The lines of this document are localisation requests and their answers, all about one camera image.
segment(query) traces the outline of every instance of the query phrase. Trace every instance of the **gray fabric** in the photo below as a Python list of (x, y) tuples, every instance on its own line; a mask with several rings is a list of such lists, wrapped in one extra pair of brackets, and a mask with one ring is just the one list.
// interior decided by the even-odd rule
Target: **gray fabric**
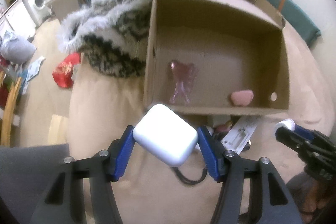
[(64, 145), (0, 147), (0, 197), (20, 224), (30, 222), (57, 166), (69, 155)]
[(287, 182), (286, 186), (292, 194), (298, 208), (302, 207), (306, 195), (313, 186), (313, 183), (314, 179), (305, 172), (299, 173)]

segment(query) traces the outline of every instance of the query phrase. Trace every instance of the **red fabric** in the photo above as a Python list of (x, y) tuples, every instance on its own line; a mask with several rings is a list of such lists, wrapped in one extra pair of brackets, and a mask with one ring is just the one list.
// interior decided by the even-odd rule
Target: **red fabric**
[(81, 54), (75, 52), (68, 55), (52, 72), (52, 76), (58, 86), (61, 88), (71, 88), (74, 84), (71, 79), (74, 65), (81, 62)]
[[(1, 55), (0, 55), (0, 64), (4, 67), (8, 67), (9, 65), (9, 61), (7, 61), (6, 59), (4, 59)], [(5, 108), (6, 102), (7, 102), (7, 97), (8, 97), (9, 91), (7, 86), (2, 83), (2, 86), (0, 87), (0, 107), (2, 109)]]

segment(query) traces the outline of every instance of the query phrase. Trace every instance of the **cardboard box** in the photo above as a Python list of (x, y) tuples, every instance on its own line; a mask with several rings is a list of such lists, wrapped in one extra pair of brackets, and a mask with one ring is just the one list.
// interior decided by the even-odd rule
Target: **cardboard box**
[[(266, 0), (153, 0), (144, 104), (164, 103), (184, 114), (265, 115), (289, 105), (284, 21)], [(170, 104), (170, 62), (194, 63), (199, 73), (189, 96)], [(248, 107), (229, 96), (251, 89)]]

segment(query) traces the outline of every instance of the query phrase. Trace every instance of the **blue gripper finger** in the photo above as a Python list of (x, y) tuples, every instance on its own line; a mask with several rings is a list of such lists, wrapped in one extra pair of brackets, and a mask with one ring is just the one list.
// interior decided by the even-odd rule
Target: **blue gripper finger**
[(205, 126), (197, 128), (198, 144), (203, 155), (205, 165), (208, 169), (209, 175), (213, 177), (215, 181), (218, 181), (224, 173), (223, 165), (223, 153), (224, 147), (221, 142), (214, 140), (208, 129)]
[(118, 141), (109, 147), (110, 166), (107, 169), (113, 181), (118, 181), (125, 173), (129, 158), (131, 156), (135, 140), (133, 138), (133, 126), (128, 126)]
[(306, 140), (312, 141), (315, 136), (309, 129), (305, 129), (304, 127), (301, 127), (297, 124), (295, 124), (294, 132), (298, 135), (300, 135), (302, 138), (305, 138)]

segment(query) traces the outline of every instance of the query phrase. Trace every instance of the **chair leg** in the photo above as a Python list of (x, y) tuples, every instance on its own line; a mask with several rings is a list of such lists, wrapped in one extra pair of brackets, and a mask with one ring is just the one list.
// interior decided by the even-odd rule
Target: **chair leg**
[(5, 73), (3, 71), (0, 71), (0, 87), (2, 86), (2, 82), (5, 78)]
[(3, 114), (3, 120), (2, 120), (2, 128), (1, 128), (1, 145), (8, 146), (10, 144), (10, 137), (11, 137), (11, 126), (12, 126), (12, 120), (14, 115), (14, 108), (16, 104), (16, 99), (20, 91), (22, 83), (22, 78), (19, 77), (16, 81), (16, 84), (11, 85), (4, 114)]

